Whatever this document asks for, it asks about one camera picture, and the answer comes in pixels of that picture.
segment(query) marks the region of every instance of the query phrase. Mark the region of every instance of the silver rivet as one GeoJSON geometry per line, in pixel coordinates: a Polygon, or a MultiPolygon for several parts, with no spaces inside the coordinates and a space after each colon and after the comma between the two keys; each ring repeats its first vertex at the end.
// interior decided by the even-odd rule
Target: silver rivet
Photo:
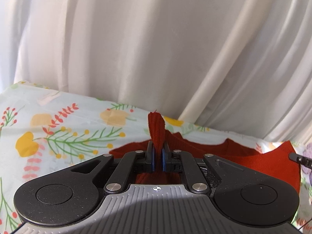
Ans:
{"type": "Polygon", "coordinates": [[[118,183],[110,183],[106,186],[106,189],[110,191],[117,191],[121,189],[121,185],[118,183]]]}
{"type": "Polygon", "coordinates": [[[208,187],[206,184],[204,183],[195,183],[194,185],[192,185],[192,188],[196,191],[204,191],[206,190],[208,187]]]}

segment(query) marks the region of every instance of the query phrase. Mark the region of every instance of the red knit fabric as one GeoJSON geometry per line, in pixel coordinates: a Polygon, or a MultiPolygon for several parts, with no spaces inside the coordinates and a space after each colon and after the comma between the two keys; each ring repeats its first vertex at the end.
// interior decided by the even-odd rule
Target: red knit fabric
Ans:
{"type": "MultiPolygon", "coordinates": [[[[230,139],[219,145],[203,145],[183,139],[180,133],[172,134],[165,130],[165,123],[159,113],[150,113],[149,130],[155,146],[155,172],[137,175],[137,184],[177,184],[180,177],[177,173],[165,173],[161,168],[161,148],[164,141],[168,142],[171,151],[180,149],[190,152],[195,158],[202,158],[204,154],[211,153],[221,158],[228,159],[253,170],[265,173],[281,179],[292,185],[299,193],[300,189],[300,165],[289,160],[288,155],[294,152],[289,141],[280,147],[265,154],[244,147],[230,139]]],[[[115,158],[121,158],[125,153],[134,150],[146,150],[148,141],[130,143],[120,148],[111,150],[115,158]]]]}

